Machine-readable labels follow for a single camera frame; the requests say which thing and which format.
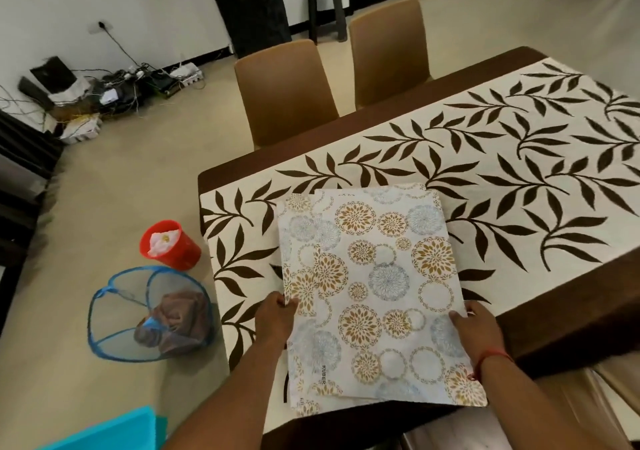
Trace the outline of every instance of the electrical outlet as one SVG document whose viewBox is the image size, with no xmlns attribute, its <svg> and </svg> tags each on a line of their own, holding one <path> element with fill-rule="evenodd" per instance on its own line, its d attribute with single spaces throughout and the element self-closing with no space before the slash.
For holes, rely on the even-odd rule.
<svg viewBox="0 0 640 450">
<path fill-rule="evenodd" d="M 89 24 L 89 27 L 88 27 L 89 34 L 94 35 L 96 33 L 100 33 L 104 31 L 104 29 L 102 29 L 99 25 L 100 22 L 102 22 L 105 25 L 105 27 L 107 27 L 107 30 L 113 29 L 113 25 L 107 22 L 107 20 L 98 20 Z"/>
</svg>

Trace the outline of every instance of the red bucket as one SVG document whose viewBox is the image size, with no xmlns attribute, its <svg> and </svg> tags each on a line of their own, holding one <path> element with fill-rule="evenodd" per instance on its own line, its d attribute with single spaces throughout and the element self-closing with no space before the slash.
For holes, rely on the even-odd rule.
<svg viewBox="0 0 640 450">
<path fill-rule="evenodd" d="M 151 235 L 156 232 L 180 231 L 178 241 L 166 253 L 158 256 L 149 255 Z M 187 271 L 200 259 L 202 250 L 182 231 L 182 226 L 175 220 L 161 220 L 147 229 L 140 239 L 140 254 L 150 260 L 157 260 L 178 271 Z"/>
</svg>

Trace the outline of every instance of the blue mesh laundry basket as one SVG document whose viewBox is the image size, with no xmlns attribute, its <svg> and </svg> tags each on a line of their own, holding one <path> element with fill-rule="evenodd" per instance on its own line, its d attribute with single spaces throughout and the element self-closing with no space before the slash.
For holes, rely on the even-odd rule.
<svg viewBox="0 0 640 450">
<path fill-rule="evenodd" d="M 89 306 L 89 346 L 103 359 L 166 359 L 209 345 L 213 335 L 207 291 L 166 266 L 141 266 L 112 276 Z"/>
</svg>

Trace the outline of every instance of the chair backrest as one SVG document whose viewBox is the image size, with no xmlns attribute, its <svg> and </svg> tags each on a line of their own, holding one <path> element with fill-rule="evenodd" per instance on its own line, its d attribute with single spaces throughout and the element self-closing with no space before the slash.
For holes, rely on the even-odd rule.
<svg viewBox="0 0 640 450">
<path fill-rule="evenodd" d="M 403 0 L 349 24 L 356 108 L 411 89 L 430 78 L 427 38 L 418 0 Z"/>
<path fill-rule="evenodd" d="M 316 45 L 276 45 L 236 62 L 236 78 L 255 146 L 263 147 L 338 118 Z"/>
</svg>

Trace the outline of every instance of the hand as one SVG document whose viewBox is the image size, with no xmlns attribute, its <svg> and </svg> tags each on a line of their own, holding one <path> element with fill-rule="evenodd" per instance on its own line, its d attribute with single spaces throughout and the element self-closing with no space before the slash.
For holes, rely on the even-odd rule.
<svg viewBox="0 0 640 450">
<path fill-rule="evenodd" d="M 465 301 L 465 307 L 473 314 L 465 318 L 458 312 L 449 312 L 449 317 L 458 330 L 460 341 L 471 359 L 471 364 L 476 366 L 485 350 L 503 351 L 504 338 L 495 317 L 483 305 L 477 301 Z"/>
<path fill-rule="evenodd" d="M 293 316 L 298 299 L 289 300 L 285 306 L 284 295 L 269 293 L 255 313 L 255 337 L 257 342 L 273 343 L 282 349 L 293 330 Z"/>
</svg>

